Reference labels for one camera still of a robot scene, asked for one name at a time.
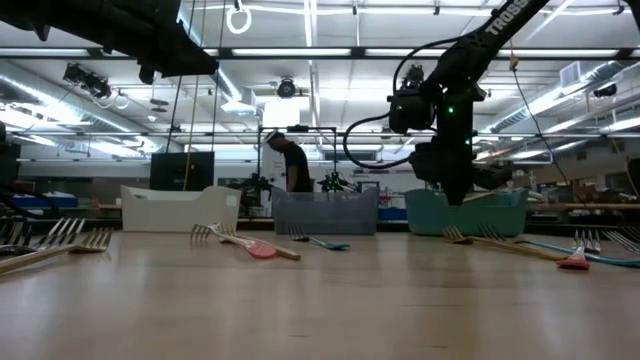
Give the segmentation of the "teal plastic bin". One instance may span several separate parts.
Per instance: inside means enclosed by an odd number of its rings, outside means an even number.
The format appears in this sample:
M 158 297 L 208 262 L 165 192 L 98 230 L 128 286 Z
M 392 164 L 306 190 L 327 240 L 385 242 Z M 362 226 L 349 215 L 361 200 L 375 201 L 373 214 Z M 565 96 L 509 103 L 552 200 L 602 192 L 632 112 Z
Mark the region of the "teal plastic bin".
M 411 233 L 442 236 L 455 227 L 463 235 L 480 236 L 489 225 L 500 235 L 515 237 L 524 232 L 528 205 L 527 190 L 494 193 L 450 206 L 444 194 L 426 189 L 405 193 L 408 226 Z

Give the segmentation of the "round black ceiling fixture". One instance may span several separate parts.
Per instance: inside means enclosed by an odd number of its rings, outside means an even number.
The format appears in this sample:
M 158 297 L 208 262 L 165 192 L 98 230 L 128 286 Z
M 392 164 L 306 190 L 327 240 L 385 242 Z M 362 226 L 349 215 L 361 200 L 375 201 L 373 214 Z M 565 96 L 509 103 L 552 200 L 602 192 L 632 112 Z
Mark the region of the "round black ceiling fixture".
M 276 94 L 281 99 L 290 99 L 297 93 L 294 79 L 291 77 L 282 77 L 276 89 Z

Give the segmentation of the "person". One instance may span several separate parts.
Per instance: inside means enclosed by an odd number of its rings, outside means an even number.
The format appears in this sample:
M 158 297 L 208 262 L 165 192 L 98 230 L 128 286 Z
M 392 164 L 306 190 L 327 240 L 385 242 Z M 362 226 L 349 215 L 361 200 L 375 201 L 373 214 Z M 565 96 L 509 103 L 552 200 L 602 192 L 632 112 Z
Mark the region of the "person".
M 304 150 L 278 131 L 273 131 L 268 135 L 267 144 L 272 150 L 284 155 L 287 191 L 291 193 L 311 193 L 313 184 Z

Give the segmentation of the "grey translucent plastic bin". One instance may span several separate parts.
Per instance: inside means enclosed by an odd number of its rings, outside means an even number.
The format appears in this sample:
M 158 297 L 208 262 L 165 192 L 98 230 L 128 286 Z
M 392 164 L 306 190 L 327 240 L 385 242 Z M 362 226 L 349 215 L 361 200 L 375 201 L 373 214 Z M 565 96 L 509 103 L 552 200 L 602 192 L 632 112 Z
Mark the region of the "grey translucent plastic bin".
M 289 193 L 272 191 L 277 234 L 302 230 L 315 235 L 373 235 L 378 220 L 379 189 L 363 193 Z

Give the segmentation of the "white plastic bin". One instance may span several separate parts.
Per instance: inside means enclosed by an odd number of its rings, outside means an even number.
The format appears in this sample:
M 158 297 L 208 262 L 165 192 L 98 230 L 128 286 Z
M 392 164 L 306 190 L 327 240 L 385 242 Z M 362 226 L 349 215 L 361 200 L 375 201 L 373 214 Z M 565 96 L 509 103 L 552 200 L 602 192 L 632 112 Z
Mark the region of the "white plastic bin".
M 189 233 L 194 224 L 235 226 L 241 192 L 209 186 L 202 191 L 160 191 L 121 187 L 123 230 Z

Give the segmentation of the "white ceiling vent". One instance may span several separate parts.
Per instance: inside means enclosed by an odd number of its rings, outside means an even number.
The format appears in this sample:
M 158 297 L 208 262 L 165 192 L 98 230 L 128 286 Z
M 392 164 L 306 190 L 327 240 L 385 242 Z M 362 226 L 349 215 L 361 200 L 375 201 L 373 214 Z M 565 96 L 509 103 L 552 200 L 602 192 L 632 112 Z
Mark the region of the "white ceiling vent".
M 581 62 L 575 61 L 559 71 L 560 85 L 563 89 L 581 82 Z

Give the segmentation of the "black metal table frame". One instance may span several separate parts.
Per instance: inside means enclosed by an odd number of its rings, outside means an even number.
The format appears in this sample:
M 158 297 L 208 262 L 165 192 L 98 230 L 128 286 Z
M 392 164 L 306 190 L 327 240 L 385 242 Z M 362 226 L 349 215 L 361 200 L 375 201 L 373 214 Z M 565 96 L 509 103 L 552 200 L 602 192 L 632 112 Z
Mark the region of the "black metal table frame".
M 34 235 L 35 237 L 38 235 L 46 234 L 53 225 L 57 222 L 55 220 L 34 220 L 34 219 L 0 219 L 0 228 L 6 223 L 15 223 L 15 222 L 28 222 L 34 225 Z M 616 224 L 616 225 L 593 225 L 593 224 L 559 224 L 559 223 L 550 223 L 550 222 L 526 222 L 522 234 L 541 234 L 541 235 L 549 235 L 549 236 L 573 236 L 576 230 L 586 230 L 591 231 L 592 233 L 607 230 L 618 230 L 618 227 L 621 225 L 633 225 L 640 227 L 640 224 Z M 113 228 L 116 231 L 124 231 L 122 221 L 117 220 L 115 218 L 89 218 L 86 219 L 83 232 L 89 232 L 93 229 L 97 228 Z M 443 229 L 451 227 L 451 225 L 436 225 L 434 231 L 427 230 L 418 230 L 414 228 L 410 229 L 410 226 L 407 222 L 400 221 L 386 221 L 379 222 L 377 224 L 377 232 L 407 232 L 413 233 L 420 236 L 441 236 L 443 234 Z M 249 219 L 240 219 L 236 225 L 237 231 L 274 231 L 275 223 L 271 219 L 253 219 L 250 221 Z

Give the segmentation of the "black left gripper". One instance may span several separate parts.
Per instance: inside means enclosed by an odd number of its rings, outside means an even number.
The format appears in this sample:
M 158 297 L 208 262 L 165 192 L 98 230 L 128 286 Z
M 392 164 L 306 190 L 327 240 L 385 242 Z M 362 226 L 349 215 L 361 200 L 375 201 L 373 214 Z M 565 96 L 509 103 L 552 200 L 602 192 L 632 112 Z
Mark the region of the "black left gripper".
M 214 75 L 218 61 L 190 38 L 190 31 L 178 20 L 181 0 L 151 0 L 151 4 L 151 29 L 142 40 L 143 52 L 138 56 L 139 79 L 152 84 L 156 72 L 163 78 Z

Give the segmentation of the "black monitor panel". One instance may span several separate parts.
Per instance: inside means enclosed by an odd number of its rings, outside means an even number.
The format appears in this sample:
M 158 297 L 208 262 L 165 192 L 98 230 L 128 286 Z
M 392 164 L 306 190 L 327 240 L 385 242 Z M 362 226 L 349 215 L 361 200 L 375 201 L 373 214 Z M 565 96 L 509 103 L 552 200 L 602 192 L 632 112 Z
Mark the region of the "black monitor panel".
M 150 163 L 150 189 L 202 191 L 214 183 L 214 164 L 214 152 L 153 154 Z

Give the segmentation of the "wooden workbench top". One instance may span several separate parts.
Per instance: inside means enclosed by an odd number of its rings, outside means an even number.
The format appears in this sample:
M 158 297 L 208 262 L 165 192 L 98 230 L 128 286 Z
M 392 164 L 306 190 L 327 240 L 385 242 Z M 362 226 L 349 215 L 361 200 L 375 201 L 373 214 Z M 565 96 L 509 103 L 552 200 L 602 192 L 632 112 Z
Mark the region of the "wooden workbench top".
M 528 209 L 532 211 L 569 211 L 569 210 L 617 210 L 640 211 L 640 204 L 629 203 L 530 203 Z

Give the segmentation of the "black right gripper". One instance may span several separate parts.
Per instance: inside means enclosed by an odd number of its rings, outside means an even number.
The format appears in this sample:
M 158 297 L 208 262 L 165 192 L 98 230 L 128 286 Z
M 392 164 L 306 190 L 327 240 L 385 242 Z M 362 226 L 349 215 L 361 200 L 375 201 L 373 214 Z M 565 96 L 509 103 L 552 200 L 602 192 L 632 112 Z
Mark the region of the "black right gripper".
M 410 164 L 418 179 L 442 186 L 450 206 L 460 206 L 471 185 L 492 190 L 512 179 L 511 164 L 478 165 L 472 158 L 472 153 L 463 148 L 420 143 L 410 154 Z

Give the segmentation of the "blue-handled silver fork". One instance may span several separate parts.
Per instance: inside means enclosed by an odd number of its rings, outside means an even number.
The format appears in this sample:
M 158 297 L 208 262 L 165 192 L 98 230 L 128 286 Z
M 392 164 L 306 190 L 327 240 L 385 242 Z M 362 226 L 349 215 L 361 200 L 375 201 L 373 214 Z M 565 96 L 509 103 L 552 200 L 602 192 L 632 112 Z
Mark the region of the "blue-handled silver fork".
M 344 243 L 336 244 L 336 243 L 331 243 L 331 242 L 327 242 L 327 241 L 323 241 L 323 240 L 319 240 L 317 238 L 311 237 L 307 235 L 300 227 L 297 227 L 297 226 L 289 226 L 288 233 L 290 238 L 293 241 L 308 242 L 327 250 L 346 251 L 350 249 L 349 244 L 344 244 Z
M 603 231 L 602 234 L 610 241 L 618 244 L 626 251 L 631 252 L 633 254 L 640 255 L 640 243 L 630 240 L 619 230 L 607 230 Z
M 544 244 L 544 243 L 535 242 L 535 241 L 529 241 L 529 240 L 517 240 L 515 242 L 507 241 L 504 236 L 499 234 L 499 232 L 496 230 L 496 228 L 493 225 L 489 225 L 489 224 L 479 225 L 479 229 L 483 233 L 483 235 L 493 240 L 504 241 L 504 242 L 512 243 L 516 245 L 518 244 L 532 245 L 536 249 L 538 248 L 546 249 L 546 250 L 555 251 L 564 255 L 570 255 L 572 253 L 571 249 L 566 249 L 559 246 Z M 593 238 L 600 245 L 600 237 L 598 232 L 596 232 L 595 235 L 593 235 Z M 587 261 L 593 261 L 593 262 L 612 265 L 612 266 L 640 269 L 640 259 L 613 258 L 613 257 L 605 257 L 599 254 L 599 255 L 588 255 Z
M 6 223 L 0 229 L 0 257 L 20 256 L 33 252 L 30 247 L 32 225 L 26 222 Z

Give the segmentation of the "black metal rig frame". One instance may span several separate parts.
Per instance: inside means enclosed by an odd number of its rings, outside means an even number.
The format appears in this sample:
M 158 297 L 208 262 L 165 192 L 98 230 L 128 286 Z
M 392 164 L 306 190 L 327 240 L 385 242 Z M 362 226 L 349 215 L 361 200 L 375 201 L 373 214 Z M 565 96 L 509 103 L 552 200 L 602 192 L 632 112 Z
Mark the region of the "black metal rig frame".
M 296 134 L 300 135 L 300 134 L 308 133 L 309 130 L 313 130 L 313 131 L 317 132 L 318 128 L 308 127 L 308 126 L 301 126 L 301 125 L 289 126 L 289 127 L 286 128 L 286 133 L 284 135 L 287 138 L 287 135 L 296 135 Z M 270 133 L 272 131 L 278 131 L 278 130 L 261 128 L 261 131 L 264 134 L 264 139 L 265 139 L 265 136 L 268 133 Z M 299 146 L 304 150 L 304 152 L 305 152 L 305 154 L 307 156 L 307 149 L 305 148 L 305 146 L 304 145 L 299 145 Z M 317 178 L 314 178 L 311 173 L 310 173 L 310 177 L 311 177 L 311 181 L 312 181 L 312 184 L 313 184 L 313 191 L 311 193 L 291 193 L 291 192 L 288 192 L 287 189 L 285 189 L 283 191 L 285 191 L 291 198 L 295 198 L 297 200 L 302 200 L 302 199 L 308 200 L 308 199 L 313 198 L 316 195 L 316 192 L 314 191 L 314 187 L 316 185 Z

